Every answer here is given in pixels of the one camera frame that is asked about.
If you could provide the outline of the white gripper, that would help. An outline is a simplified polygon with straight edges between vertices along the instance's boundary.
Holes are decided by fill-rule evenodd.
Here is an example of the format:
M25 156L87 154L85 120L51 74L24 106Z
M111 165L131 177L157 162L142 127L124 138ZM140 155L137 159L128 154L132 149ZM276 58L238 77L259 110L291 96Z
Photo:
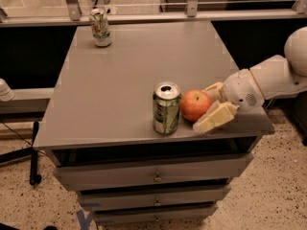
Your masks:
M238 109L250 111L264 103L264 97L248 69L229 76L224 83L211 84L203 92L216 102L193 124L193 130L197 133L206 133L232 121ZM223 97L228 102L221 103Z

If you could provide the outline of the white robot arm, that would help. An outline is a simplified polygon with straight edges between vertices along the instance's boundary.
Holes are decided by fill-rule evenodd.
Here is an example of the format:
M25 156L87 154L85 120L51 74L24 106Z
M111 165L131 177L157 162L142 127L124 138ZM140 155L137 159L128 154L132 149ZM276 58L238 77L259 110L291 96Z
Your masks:
M296 96L306 90L307 27L303 27L287 38L284 57L275 55L205 88L212 104L193 124L193 130L206 133L231 122L238 112L248 112L266 100Z

